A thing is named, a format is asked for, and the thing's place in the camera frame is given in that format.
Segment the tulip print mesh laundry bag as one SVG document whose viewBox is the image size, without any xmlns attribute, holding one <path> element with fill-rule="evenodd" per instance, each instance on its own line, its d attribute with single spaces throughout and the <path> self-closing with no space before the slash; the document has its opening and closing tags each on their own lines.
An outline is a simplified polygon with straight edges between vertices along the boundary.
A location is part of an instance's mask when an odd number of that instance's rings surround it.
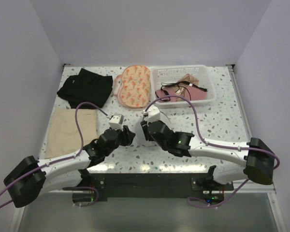
<svg viewBox="0 0 290 232">
<path fill-rule="evenodd" d="M 150 69 L 132 65 L 114 80 L 113 94 L 127 108 L 143 108 L 149 103 L 150 87 Z"/>
</svg>

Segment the white plastic basket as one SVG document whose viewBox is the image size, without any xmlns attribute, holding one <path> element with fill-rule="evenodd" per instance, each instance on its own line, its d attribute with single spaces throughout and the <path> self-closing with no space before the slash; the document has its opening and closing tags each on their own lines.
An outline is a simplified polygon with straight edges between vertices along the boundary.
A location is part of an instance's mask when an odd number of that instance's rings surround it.
<svg viewBox="0 0 290 232">
<path fill-rule="evenodd" d="M 166 66 L 151 70 L 151 98 L 164 97 L 156 102 L 160 108 L 186 107 L 212 103 L 217 98 L 209 68 L 204 65 Z"/>
</svg>

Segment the black garment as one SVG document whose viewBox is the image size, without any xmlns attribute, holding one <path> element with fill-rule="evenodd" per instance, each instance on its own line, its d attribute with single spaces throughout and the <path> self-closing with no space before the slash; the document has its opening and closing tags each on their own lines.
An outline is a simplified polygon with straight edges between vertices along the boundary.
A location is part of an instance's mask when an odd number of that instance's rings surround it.
<svg viewBox="0 0 290 232">
<path fill-rule="evenodd" d="M 102 76 L 82 68 L 78 75 L 67 78 L 57 95 L 66 100 L 72 109 L 82 102 L 90 102 L 94 106 L 84 104 L 81 109 L 95 109 L 105 105 L 112 91 L 112 76 Z"/>
</svg>

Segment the round white mesh laundry bag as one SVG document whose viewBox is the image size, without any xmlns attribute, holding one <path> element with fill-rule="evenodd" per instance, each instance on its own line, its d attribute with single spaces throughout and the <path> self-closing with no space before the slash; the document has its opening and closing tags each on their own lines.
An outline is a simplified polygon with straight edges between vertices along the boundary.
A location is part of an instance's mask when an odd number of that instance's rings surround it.
<svg viewBox="0 0 290 232">
<path fill-rule="evenodd" d="M 148 118 L 147 116 L 141 116 L 134 124 L 133 132 L 136 134 L 135 138 L 138 140 L 138 142 L 140 144 L 142 144 L 143 146 L 146 146 L 146 147 L 150 147 L 150 146 L 156 145 L 157 143 L 155 141 L 148 141 L 145 139 L 145 135 L 144 135 L 144 132 L 143 132 L 143 129 L 141 126 L 141 122 L 142 121 L 147 122 L 147 118 Z M 161 118 L 162 122 L 164 122 L 169 128 L 171 127 L 172 124 L 171 124 L 170 119 L 163 112 L 160 113 L 160 118 Z"/>
</svg>

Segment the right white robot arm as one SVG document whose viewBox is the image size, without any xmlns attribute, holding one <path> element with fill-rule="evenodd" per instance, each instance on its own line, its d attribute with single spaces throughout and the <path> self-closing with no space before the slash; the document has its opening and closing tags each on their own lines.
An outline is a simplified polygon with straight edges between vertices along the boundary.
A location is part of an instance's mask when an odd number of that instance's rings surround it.
<svg viewBox="0 0 290 232">
<path fill-rule="evenodd" d="M 261 185 L 271 185 L 275 160 L 272 150 L 258 138 L 249 142 L 202 141 L 192 133 L 173 131 L 158 120 L 145 120 L 135 126 L 136 137 L 144 146 L 157 144 L 176 157 L 208 157 L 224 161 L 222 166 L 209 168 L 205 183 L 216 190 L 235 180 L 248 179 Z"/>
</svg>

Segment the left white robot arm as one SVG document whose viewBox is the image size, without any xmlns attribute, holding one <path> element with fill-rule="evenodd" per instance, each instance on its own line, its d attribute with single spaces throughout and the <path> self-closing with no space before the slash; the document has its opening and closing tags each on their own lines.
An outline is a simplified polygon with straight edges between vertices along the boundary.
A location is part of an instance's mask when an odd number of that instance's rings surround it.
<svg viewBox="0 0 290 232">
<path fill-rule="evenodd" d="M 109 128 L 77 153 L 52 159 L 24 158 L 3 182 L 17 208 L 32 203 L 44 192 L 65 188 L 64 183 L 68 187 L 87 189 L 90 177 L 83 172 L 104 162 L 119 146 L 130 146 L 134 137 L 128 126 L 122 130 Z"/>
</svg>

